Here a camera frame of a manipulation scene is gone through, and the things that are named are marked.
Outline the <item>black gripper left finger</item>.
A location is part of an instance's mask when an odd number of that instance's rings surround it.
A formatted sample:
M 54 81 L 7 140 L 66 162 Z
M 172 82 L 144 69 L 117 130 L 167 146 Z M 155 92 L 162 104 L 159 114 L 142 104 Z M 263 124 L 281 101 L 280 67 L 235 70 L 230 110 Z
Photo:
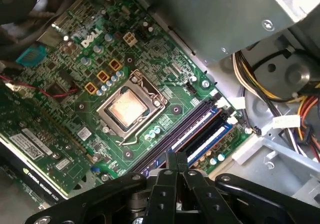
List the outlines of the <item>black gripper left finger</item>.
M 178 162 L 166 155 L 164 169 L 145 177 L 131 172 L 30 216 L 27 224 L 173 224 Z

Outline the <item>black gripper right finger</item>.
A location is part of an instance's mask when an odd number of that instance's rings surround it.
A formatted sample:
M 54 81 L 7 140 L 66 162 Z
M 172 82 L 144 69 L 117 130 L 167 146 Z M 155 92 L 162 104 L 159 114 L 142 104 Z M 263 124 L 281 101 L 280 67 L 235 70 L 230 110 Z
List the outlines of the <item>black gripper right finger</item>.
M 214 180 L 190 169 L 184 152 L 177 153 L 192 199 L 206 224 L 318 224 L 320 209 L 280 192 L 223 173 Z

